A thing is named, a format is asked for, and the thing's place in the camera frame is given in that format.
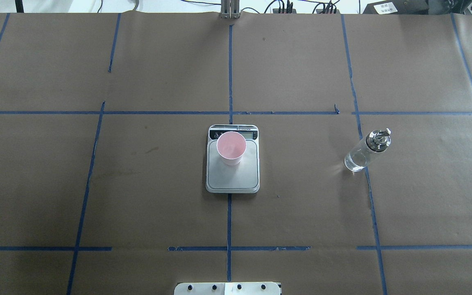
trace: pink cup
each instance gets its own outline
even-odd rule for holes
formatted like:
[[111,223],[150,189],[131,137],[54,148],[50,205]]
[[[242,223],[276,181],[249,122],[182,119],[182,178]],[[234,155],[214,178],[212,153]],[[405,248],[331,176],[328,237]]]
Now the pink cup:
[[216,149],[225,164],[234,166],[241,161],[247,149],[247,142],[240,133],[228,131],[218,138]]

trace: white floor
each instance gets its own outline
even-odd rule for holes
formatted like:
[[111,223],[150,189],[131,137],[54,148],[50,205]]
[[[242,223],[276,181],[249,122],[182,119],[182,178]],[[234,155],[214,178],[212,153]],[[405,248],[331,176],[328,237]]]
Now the white floor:
[[[217,2],[220,0],[203,0],[204,2]],[[260,13],[264,12],[266,6],[271,0],[240,0],[240,7],[252,7]],[[365,9],[368,3],[378,2],[379,0],[361,0],[361,9]],[[27,13],[91,13],[97,12],[101,0],[23,0],[24,10]],[[294,8],[298,13],[311,13],[315,3],[294,0]],[[135,6],[135,0],[103,0],[103,13],[118,13],[129,11]],[[358,0],[340,0],[336,5],[343,14],[357,14]],[[219,11],[220,6],[191,4],[181,0],[139,0],[138,11],[176,13],[176,12],[205,12]],[[16,12],[14,0],[0,0],[0,12]]]

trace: white mounting plate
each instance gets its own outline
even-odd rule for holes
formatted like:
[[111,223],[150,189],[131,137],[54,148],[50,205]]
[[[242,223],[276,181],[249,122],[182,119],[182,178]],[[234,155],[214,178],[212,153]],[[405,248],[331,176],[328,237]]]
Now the white mounting plate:
[[[218,134],[236,131],[249,135],[243,159],[235,166],[223,163],[216,149]],[[260,148],[254,125],[212,125],[206,147],[206,189],[211,193],[253,194],[260,189]]]
[[174,295],[281,295],[281,284],[275,282],[181,283],[174,288]]

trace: bottle cap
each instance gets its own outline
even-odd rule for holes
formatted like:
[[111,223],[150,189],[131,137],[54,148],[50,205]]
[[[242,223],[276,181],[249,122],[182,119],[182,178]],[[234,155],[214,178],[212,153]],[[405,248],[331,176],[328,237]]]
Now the bottle cap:
[[369,149],[375,152],[385,151],[391,145],[391,130],[375,130],[366,137],[365,142]]

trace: white label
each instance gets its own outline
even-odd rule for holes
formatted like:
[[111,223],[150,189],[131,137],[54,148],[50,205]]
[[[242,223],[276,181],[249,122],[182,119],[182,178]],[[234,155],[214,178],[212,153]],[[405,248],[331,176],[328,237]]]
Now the white label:
[[373,5],[373,7],[374,9],[376,9],[376,12],[378,14],[388,14],[388,13],[398,12],[393,2]]

